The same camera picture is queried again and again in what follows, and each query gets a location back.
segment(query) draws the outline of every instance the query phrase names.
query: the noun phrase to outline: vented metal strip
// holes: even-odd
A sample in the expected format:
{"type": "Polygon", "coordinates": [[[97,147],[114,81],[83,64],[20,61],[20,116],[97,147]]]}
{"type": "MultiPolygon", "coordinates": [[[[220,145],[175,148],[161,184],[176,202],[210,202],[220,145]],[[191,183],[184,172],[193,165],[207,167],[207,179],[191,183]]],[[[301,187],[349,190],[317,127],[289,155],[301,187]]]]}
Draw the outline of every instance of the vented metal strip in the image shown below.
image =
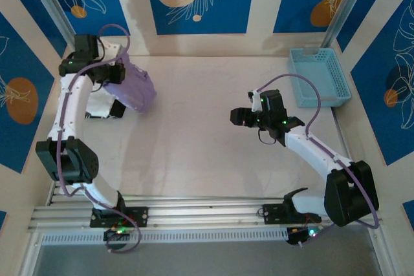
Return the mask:
{"type": "MultiPolygon", "coordinates": [[[[266,240],[287,240],[286,228],[258,229],[181,229],[181,230],[142,230],[143,244],[176,244],[190,242],[253,242],[266,240]]],[[[114,244],[135,243],[138,233],[132,233],[114,244]]],[[[42,245],[94,245],[103,244],[102,232],[73,232],[44,234],[42,245]]]]}

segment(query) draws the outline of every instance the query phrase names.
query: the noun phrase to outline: metal frame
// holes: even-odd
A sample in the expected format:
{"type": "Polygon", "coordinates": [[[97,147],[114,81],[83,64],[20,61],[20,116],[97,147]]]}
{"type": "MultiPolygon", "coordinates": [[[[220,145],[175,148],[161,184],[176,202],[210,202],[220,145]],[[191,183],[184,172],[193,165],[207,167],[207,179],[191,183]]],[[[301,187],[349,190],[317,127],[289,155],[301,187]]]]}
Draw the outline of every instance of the metal frame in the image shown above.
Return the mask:
{"type": "Polygon", "coordinates": [[[63,38],[67,42],[71,49],[74,49],[74,29],[69,23],[65,13],[63,12],[58,0],[40,0],[43,6],[45,6],[47,13],[49,13],[56,27],[59,29],[63,38]]]}
{"type": "Polygon", "coordinates": [[[329,48],[341,31],[357,0],[342,0],[325,33],[321,48],[329,48]]]}
{"type": "Polygon", "coordinates": [[[30,240],[28,242],[23,263],[17,275],[29,276],[33,275],[36,263],[38,261],[39,252],[41,249],[41,241],[43,238],[42,233],[30,234],[30,240]]]}
{"type": "MultiPolygon", "coordinates": [[[[90,229],[92,204],[83,195],[66,198],[56,185],[49,206],[36,207],[29,232],[90,229]]],[[[149,207],[146,229],[268,228],[257,211],[263,204],[279,204],[281,198],[166,198],[124,196],[127,206],[149,207]]],[[[324,219],[323,225],[331,221],[324,219]]]]}

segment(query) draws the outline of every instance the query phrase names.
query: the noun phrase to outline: light blue basket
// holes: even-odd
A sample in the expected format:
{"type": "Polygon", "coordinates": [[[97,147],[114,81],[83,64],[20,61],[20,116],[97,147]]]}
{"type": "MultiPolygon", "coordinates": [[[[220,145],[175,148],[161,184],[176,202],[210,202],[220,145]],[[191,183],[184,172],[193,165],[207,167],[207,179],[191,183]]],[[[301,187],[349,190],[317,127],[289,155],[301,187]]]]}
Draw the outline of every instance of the light blue basket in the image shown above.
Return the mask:
{"type": "MultiPolygon", "coordinates": [[[[315,84],[322,107],[338,107],[351,98],[341,66],[331,48],[290,50],[288,69],[315,84]]],[[[318,99],[312,87],[299,78],[291,77],[298,107],[317,107],[318,99]]]]}

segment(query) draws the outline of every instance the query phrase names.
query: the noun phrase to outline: robotic arm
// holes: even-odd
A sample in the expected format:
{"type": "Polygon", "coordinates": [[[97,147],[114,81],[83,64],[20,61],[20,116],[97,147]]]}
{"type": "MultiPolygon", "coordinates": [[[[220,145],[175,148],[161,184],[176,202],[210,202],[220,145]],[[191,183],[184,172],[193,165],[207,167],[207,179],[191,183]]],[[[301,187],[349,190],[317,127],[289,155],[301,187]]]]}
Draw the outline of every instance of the robotic arm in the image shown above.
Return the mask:
{"type": "Polygon", "coordinates": [[[301,120],[287,116],[278,90],[268,90],[260,95],[250,92],[249,97],[253,101],[253,109],[232,110],[230,121],[234,125],[257,127],[259,133],[268,131],[275,142],[308,162],[325,184],[325,191],[303,188],[285,195],[281,206],[268,210],[280,219],[278,224],[304,223],[309,216],[328,216],[336,225],[345,226],[370,214],[368,201],[346,168],[358,179],[375,210],[378,209],[378,197],[368,164],[364,161],[352,162],[307,133],[301,120]]]}
{"type": "MultiPolygon", "coordinates": [[[[126,57],[122,57],[120,63],[100,64],[101,61],[120,55],[122,47],[104,44],[100,39],[99,41],[104,53],[101,59],[97,59],[99,48],[96,36],[75,35],[75,52],[64,59],[59,67],[61,96],[54,125],[47,140],[36,144],[36,153],[54,181],[61,181],[58,173],[60,159],[65,185],[80,189],[93,203],[90,227],[116,227],[119,223],[124,224],[125,217],[122,215],[132,218],[138,226],[146,226],[148,208],[126,207],[121,193],[113,189],[99,174],[98,157],[83,142],[83,124],[95,83],[100,83],[104,88],[109,87],[112,95],[116,95],[118,105],[122,105],[124,109],[128,106],[138,112],[146,110],[157,93],[147,73],[130,64],[127,54],[126,57]],[[94,63],[96,66],[78,76],[69,89],[75,76],[86,66],[94,63]]],[[[107,91],[101,87],[98,92],[107,95],[107,91]]],[[[133,223],[123,226],[132,227],[133,223]]]]}

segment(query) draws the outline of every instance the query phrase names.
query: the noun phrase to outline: purple cloth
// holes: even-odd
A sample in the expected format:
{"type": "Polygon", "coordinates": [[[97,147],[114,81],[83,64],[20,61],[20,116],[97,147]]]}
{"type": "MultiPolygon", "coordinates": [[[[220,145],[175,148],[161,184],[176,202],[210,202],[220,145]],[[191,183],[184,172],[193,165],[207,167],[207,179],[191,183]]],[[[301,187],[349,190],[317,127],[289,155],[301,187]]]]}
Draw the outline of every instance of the purple cloth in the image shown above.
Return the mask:
{"type": "Polygon", "coordinates": [[[129,60],[128,54],[121,58],[125,67],[125,80],[121,84],[109,83],[103,87],[126,107],[137,112],[146,112],[157,92],[148,73],[129,60]]]}

